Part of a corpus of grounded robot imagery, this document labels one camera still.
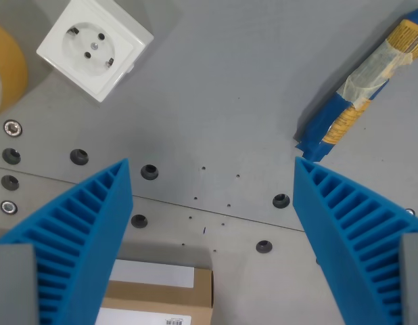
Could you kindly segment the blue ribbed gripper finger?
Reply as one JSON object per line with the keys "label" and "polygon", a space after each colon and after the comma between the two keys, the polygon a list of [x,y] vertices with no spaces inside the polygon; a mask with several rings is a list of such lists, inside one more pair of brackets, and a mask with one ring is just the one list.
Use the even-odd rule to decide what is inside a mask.
{"label": "blue ribbed gripper finger", "polygon": [[40,324],[94,324],[133,210],[128,159],[76,184],[0,237],[29,244]]}
{"label": "blue ribbed gripper finger", "polygon": [[295,159],[293,206],[346,324],[402,324],[399,248],[418,217],[321,165]]}

